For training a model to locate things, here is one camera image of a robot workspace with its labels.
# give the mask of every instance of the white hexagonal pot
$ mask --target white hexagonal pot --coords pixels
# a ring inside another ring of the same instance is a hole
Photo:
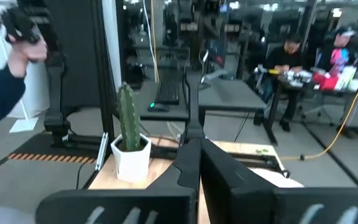
[[[143,150],[135,152],[122,152],[118,149],[117,145],[122,141],[121,134],[111,143],[119,180],[136,183],[146,179],[149,173],[152,142],[143,134],[140,134],[140,140],[144,142],[145,147]]]

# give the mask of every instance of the wooden table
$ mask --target wooden table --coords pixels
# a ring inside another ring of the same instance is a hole
[[[158,146],[177,147],[178,144],[174,141],[170,141],[162,138],[151,138],[152,142]],[[236,152],[239,154],[257,154],[257,150],[266,149],[265,155],[275,156],[279,163],[281,170],[284,170],[284,166],[277,156],[273,146],[263,144],[248,144],[248,143],[235,143],[235,142],[223,142],[213,141],[215,145],[219,146],[226,152]],[[101,190],[101,189],[145,189],[155,179],[157,179],[162,173],[168,169],[172,163],[166,159],[151,159],[149,174],[147,180],[141,183],[128,183],[117,179],[116,175],[116,161],[114,156],[110,156],[102,169],[99,171],[94,181],[91,183],[88,189]],[[198,207],[198,223],[209,224],[208,211],[206,208],[203,186],[200,185],[200,202]]]

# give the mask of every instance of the black keyboard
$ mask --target black keyboard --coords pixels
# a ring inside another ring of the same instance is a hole
[[[179,86],[178,80],[162,80],[158,84],[158,92],[155,102],[166,105],[179,105]]]

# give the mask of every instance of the orange striped tape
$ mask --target orange striped tape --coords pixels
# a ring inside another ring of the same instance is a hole
[[[88,163],[96,162],[96,159],[83,156],[58,156],[45,154],[12,153],[8,159],[27,160],[27,161],[56,161],[56,162],[75,162]]]

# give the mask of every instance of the cactus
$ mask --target cactus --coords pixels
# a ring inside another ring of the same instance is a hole
[[[118,90],[118,113],[121,123],[122,151],[138,151],[140,148],[140,116],[134,102],[134,91],[127,83]]]

